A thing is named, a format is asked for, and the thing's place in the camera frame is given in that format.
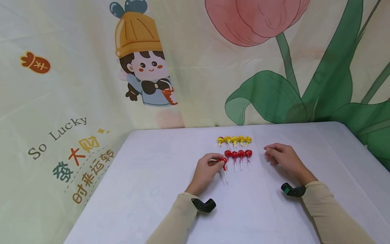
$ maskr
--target yellow lollipop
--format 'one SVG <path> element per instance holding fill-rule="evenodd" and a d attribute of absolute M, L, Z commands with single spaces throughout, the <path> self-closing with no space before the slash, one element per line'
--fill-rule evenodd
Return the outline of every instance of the yellow lollipop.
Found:
<path fill-rule="evenodd" d="M 238 138 L 236 136 L 233 136 L 232 137 L 232 142 L 233 142 L 233 145 L 234 145 L 234 150 L 236 150 L 237 141 L 238 141 Z"/>
<path fill-rule="evenodd" d="M 223 139 L 222 136 L 220 136 L 220 137 L 217 138 L 217 141 L 218 141 L 218 151 L 217 151 L 217 153 L 219 153 L 219 148 L 221 147 L 221 143 L 223 143 L 225 140 Z"/>
<path fill-rule="evenodd" d="M 227 144 L 230 143 L 230 136 L 225 136 L 225 142 L 226 142 Z"/>
<path fill-rule="evenodd" d="M 225 140 L 223 139 L 222 136 L 220 136 L 218 137 L 217 141 L 218 141 L 218 145 L 221 146 L 221 143 L 223 143 Z"/>
<path fill-rule="evenodd" d="M 246 141 L 246 146 L 245 146 L 245 149 L 246 149 L 246 147 L 248 146 L 248 144 L 252 142 L 252 138 L 250 138 L 250 136 L 247 136 L 247 137 L 245 138 L 245 141 Z"/>
<path fill-rule="evenodd" d="M 240 149 L 241 149 L 241 147 L 243 146 L 243 142 L 245 141 L 245 137 L 239 136 L 238 141 L 240 142 Z"/>
<path fill-rule="evenodd" d="M 230 143 L 230 136 L 225 136 L 225 142 L 227 143 L 229 149 L 231 150 L 230 144 L 229 144 Z"/>

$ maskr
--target white tablecloth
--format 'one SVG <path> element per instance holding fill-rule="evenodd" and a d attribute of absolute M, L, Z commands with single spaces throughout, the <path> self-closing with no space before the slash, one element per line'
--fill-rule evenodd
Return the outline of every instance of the white tablecloth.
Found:
<path fill-rule="evenodd" d="M 368 234 L 388 243 L 390 173 L 344 125 L 326 122 L 134 131 L 65 244 L 144 243 L 189 184 L 198 159 L 217 151 L 217 137 L 234 135 L 253 139 L 251 170 L 244 160 L 235 173 L 230 160 L 229 184 L 216 175 L 200 198 L 217 207 L 198 215 L 189 244 L 319 243 L 301 200 L 280 189 L 294 181 L 264 158 L 263 147 L 275 142 L 293 146 Z"/>

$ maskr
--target red lollipop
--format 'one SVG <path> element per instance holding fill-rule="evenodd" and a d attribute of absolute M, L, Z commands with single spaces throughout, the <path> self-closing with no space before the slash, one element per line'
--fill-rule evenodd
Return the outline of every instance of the red lollipop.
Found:
<path fill-rule="evenodd" d="M 227 157 L 227 166 L 226 169 L 229 170 L 229 157 L 232 156 L 232 152 L 230 150 L 225 151 L 225 156 Z"/>
<path fill-rule="evenodd" d="M 250 164 L 249 158 L 250 158 L 250 156 L 252 156 L 252 150 L 249 150 L 249 149 L 245 150 L 245 155 L 248 158 L 248 170 L 250 170 L 250 168 L 249 168 L 249 164 Z"/>
<path fill-rule="evenodd" d="M 252 156 L 252 150 L 245 150 L 245 155 L 247 156 L 247 157 L 250 157 L 250 156 Z"/>
<path fill-rule="evenodd" d="M 225 168 L 225 165 L 227 163 L 227 159 L 225 157 L 221 158 L 220 159 L 220 162 L 223 161 L 223 172 L 225 173 L 225 180 L 226 180 L 226 183 L 227 183 L 227 177 L 226 177 L 226 168 Z"/>
<path fill-rule="evenodd" d="M 234 159 L 234 172 L 236 171 L 236 158 L 238 157 L 238 152 L 232 152 L 232 158 Z"/>
<path fill-rule="evenodd" d="M 240 156 L 240 169 L 243 170 L 243 157 L 245 156 L 245 152 L 243 150 L 238 151 L 238 155 Z"/>

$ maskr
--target hand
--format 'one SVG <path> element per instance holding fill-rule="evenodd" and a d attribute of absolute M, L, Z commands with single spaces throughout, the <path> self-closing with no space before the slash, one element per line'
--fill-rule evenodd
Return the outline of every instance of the hand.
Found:
<path fill-rule="evenodd" d="M 192 181 L 185 192 L 194 196 L 202 194 L 214 179 L 215 174 L 222 168 L 224 162 L 219 162 L 222 157 L 223 155 L 219 153 L 208 153 L 199 159 Z"/>
<path fill-rule="evenodd" d="M 169 98 L 171 99 L 172 103 L 177 103 L 177 100 L 176 100 L 176 96 L 175 96 L 175 92 L 174 92 L 174 91 L 171 93 L 171 95 L 169 96 Z"/>
<path fill-rule="evenodd" d="M 126 92 L 126 97 L 130 98 L 131 101 L 136 101 L 139 95 L 138 91 L 130 83 L 127 84 L 127 88 L 129 91 Z"/>
<path fill-rule="evenodd" d="M 317 178 L 308 170 L 298 157 L 291 146 L 274 143 L 265 146 L 265 155 L 267 160 L 271 160 L 271 165 L 280 164 L 293 177 L 295 177 L 301 185 L 306 185 Z"/>

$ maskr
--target pink tulip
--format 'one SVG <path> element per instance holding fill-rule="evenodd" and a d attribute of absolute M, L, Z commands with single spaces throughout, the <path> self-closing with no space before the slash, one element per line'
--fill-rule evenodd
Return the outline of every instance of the pink tulip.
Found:
<path fill-rule="evenodd" d="M 255 46 L 295 24 L 310 0 L 205 0 L 219 33 L 239 46 Z"/>

